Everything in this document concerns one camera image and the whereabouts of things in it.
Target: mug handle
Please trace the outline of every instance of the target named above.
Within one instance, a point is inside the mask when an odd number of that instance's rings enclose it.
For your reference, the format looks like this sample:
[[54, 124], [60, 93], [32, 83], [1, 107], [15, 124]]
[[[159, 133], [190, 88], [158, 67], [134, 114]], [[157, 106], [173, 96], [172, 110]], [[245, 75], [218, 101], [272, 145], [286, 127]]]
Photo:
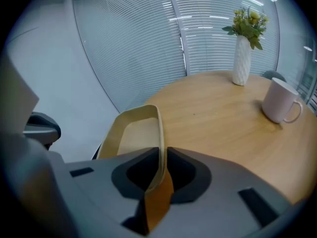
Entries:
[[294, 101], [294, 103], [297, 104], [297, 105], [299, 105], [299, 107], [301, 108], [301, 110], [300, 110], [298, 116], [297, 116], [295, 119], [293, 119], [293, 120], [284, 119], [284, 122], [286, 122], [286, 123], [295, 122], [295, 121], [301, 116], [301, 114], [303, 113], [303, 105], [302, 105], [302, 103], [300, 103], [300, 102], [298, 102], [298, 101]]

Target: black chair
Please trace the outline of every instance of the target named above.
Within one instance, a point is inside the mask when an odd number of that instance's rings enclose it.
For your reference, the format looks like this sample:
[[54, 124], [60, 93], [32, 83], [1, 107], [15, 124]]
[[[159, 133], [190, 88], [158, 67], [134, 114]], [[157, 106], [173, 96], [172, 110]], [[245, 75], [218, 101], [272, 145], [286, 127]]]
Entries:
[[272, 80], [272, 78], [276, 77], [276, 78], [286, 82], [285, 77], [283, 77], [281, 74], [279, 74], [278, 72], [276, 72], [274, 70], [268, 70], [268, 71], [264, 72], [262, 77], [265, 77], [265, 78], [270, 79], [270, 80]]

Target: white mug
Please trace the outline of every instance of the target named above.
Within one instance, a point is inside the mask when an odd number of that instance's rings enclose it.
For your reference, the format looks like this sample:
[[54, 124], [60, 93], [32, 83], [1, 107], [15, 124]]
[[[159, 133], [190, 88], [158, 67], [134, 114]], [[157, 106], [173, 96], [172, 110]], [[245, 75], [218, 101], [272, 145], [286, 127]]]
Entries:
[[[302, 104], [296, 100], [298, 96], [299, 93], [292, 86], [274, 77], [263, 100], [262, 110], [275, 123], [282, 121], [287, 123], [295, 122], [303, 112]], [[299, 105], [301, 110], [293, 120], [287, 120], [285, 118], [293, 103]]]

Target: yellow flower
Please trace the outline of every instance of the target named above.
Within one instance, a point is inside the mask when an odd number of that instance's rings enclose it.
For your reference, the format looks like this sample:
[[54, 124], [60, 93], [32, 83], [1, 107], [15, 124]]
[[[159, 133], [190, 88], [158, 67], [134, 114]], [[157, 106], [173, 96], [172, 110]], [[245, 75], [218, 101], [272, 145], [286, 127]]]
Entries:
[[251, 11], [250, 16], [251, 16], [253, 19], [259, 19], [259, 18], [260, 18], [260, 16], [259, 16], [255, 11]]

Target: white wall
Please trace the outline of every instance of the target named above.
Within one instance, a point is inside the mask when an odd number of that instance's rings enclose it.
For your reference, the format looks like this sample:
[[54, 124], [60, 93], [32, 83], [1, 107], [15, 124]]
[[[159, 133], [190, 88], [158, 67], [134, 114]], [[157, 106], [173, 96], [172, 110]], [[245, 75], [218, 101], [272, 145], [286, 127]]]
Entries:
[[6, 49], [52, 117], [61, 138], [50, 150], [66, 162], [91, 159], [118, 115], [81, 45], [71, 0], [34, 0], [12, 29]]

